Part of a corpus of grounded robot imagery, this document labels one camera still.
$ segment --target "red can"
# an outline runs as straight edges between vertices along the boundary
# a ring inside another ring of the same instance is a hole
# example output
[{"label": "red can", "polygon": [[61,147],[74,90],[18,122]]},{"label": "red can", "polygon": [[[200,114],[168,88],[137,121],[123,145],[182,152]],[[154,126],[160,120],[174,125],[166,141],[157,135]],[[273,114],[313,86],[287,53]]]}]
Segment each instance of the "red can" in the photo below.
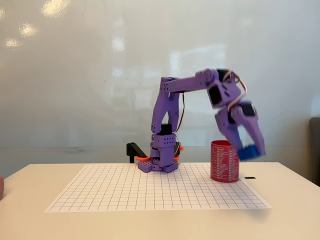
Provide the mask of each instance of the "red can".
[{"label": "red can", "polygon": [[239,179],[239,158],[227,140],[211,142],[211,179],[234,183]]}]

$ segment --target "blue block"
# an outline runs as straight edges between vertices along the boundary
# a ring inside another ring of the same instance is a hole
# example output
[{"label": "blue block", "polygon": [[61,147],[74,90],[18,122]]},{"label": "blue block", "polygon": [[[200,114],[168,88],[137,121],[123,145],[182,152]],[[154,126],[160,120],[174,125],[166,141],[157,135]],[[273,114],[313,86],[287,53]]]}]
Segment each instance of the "blue block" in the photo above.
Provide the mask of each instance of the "blue block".
[{"label": "blue block", "polygon": [[246,146],[240,149],[237,153],[240,161],[254,159],[261,156],[255,145]]}]

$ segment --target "black object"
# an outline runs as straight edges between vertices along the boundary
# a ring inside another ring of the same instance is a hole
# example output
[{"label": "black object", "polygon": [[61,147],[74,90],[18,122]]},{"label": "black object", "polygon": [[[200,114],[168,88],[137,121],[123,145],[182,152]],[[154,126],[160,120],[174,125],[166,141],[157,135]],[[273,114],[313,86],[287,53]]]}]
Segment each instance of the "black object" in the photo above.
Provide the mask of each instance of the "black object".
[{"label": "black object", "polygon": [[[240,106],[242,108],[242,111],[243,111],[243,114],[245,116],[254,116],[256,113],[255,113],[255,110],[254,108],[252,107],[251,103],[240,103],[240,104],[237,104],[235,105],[236,106]],[[230,124],[235,124],[235,120],[231,117],[231,113],[228,112],[228,121]]]},{"label": "black object", "polygon": [[135,157],[146,158],[147,155],[141,150],[140,147],[134,142],[126,144],[126,155],[130,157],[130,163],[135,162]]},{"label": "black object", "polygon": [[161,124],[161,131],[158,133],[160,136],[172,134],[172,125],[169,123]]},{"label": "black object", "polygon": [[217,85],[211,87],[208,92],[211,99],[211,103],[213,105],[216,105],[222,101],[220,90]]},{"label": "black object", "polygon": [[217,72],[219,74],[219,81],[222,83],[225,75],[229,72],[229,69],[226,68],[218,68]]},{"label": "black object", "polygon": [[173,156],[174,158],[178,157],[180,155],[180,142],[176,142],[176,144],[174,145],[174,153],[175,155]]},{"label": "black object", "polygon": [[320,187],[320,117],[309,121],[312,161],[312,182]]}]

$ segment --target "grid line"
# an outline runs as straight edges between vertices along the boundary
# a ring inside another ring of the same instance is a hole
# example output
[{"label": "grid line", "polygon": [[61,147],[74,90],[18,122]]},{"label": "grid line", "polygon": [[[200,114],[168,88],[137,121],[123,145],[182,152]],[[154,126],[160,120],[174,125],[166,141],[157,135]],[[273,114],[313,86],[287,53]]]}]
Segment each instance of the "grid line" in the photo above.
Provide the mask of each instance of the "grid line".
[{"label": "grid line", "polygon": [[[162,204],[156,203],[156,199],[162,199]],[[182,207],[177,206],[177,209],[174,204],[179,202]],[[212,180],[210,163],[180,163],[177,170],[169,173],[144,173],[137,165],[106,163],[85,165],[45,212],[270,208],[272,207],[242,177],[234,183]]]}]

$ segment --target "wire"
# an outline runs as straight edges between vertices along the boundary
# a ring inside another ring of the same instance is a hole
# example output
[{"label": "wire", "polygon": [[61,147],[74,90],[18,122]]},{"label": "wire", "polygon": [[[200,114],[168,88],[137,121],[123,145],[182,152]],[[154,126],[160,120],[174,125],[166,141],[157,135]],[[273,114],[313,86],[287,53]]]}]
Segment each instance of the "wire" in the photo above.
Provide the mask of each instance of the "wire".
[{"label": "wire", "polygon": [[[175,132],[174,132],[175,134],[178,132],[178,130],[179,130],[180,126],[181,126],[181,123],[182,123],[182,119],[184,118],[184,114],[185,114],[185,93],[184,93],[184,92],[182,93],[182,103],[183,103],[182,114],[181,114],[181,118],[180,118],[179,125],[178,125],[178,127],[176,128],[176,130],[175,130]],[[179,151],[179,148],[180,148],[180,146],[181,146],[181,142],[179,141],[178,136],[175,135],[175,137],[176,137],[176,139],[178,140],[179,146],[178,146],[178,148],[176,149],[176,151],[175,151],[175,153],[174,153],[173,156],[175,156],[175,155],[177,154],[177,152]]]},{"label": "wire", "polygon": [[177,127],[177,129],[175,130],[174,133],[178,132],[180,126],[181,126],[181,123],[182,123],[182,119],[184,118],[184,114],[185,114],[185,93],[183,92],[182,93],[182,103],[183,103],[183,109],[182,109],[182,115],[181,115],[181,118],[180,118],[180,122],[179,122],[179,125]]},{"label": "wire", "polygon": [[247,90],[247,86],[246,86],[246,85],[244,84],[244,82],[240,79],[240,77],[239,77],[237,74],[235,74],[233,71],[231,71],[231,70],[229,70],[229,71],[224,75],[222,82],[224,82],[227,77],[230,77],[230,78],[231,78],[231,77],[232,77],[232,74],[234,74],[235,77],[237,78],[237,80],[236,80],[235,83],[238,83],[238,82],[241,83],[241,85],[242,85],[242,87],[243,87],[243,89],[244,89],[244,93],[243,93],[242,95],[236,97],[233,101],[231,101],[231,102],[229,103],[229,105],[228,105],[228,112],[230,112],[230,109],[231,109],[239,100],[241,100],[241,99],[246,95],[246,93],[247,93],[247,91],[248,91],[248,90]]},{"label": "wire", "polygon": [[179,151],[179,148],[180,148],[180,146],[181,146],[181,142],[179,141],[178,136],[175,135],[175,137],[176,137],[176,139],[178,140],[179,146],[178,146],[178,148],[176,149],[175,153],[173,154],[173,157],[177,154],[177,152]]}]

